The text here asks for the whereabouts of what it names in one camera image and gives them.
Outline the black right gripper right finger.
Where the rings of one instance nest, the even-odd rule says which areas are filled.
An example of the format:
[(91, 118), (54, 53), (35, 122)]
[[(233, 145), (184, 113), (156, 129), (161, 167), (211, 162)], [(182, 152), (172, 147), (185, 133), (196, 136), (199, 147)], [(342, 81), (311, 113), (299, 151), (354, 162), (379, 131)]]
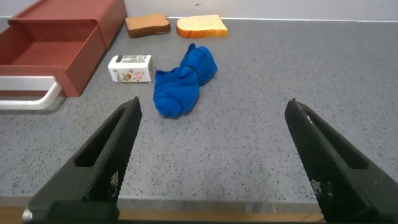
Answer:
[(284, 114), (326, 221), (397, 221), (391, 176), (307, 105), (292, 99)]

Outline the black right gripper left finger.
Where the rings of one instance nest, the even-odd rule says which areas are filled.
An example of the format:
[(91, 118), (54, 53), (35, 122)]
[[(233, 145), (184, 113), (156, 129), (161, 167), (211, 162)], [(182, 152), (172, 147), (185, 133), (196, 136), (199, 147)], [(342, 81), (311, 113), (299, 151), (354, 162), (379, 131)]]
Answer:
[(116, 223), (117, 201), (142, 118), (138, 98), (119, 107), (30, 199), (28, 223)]

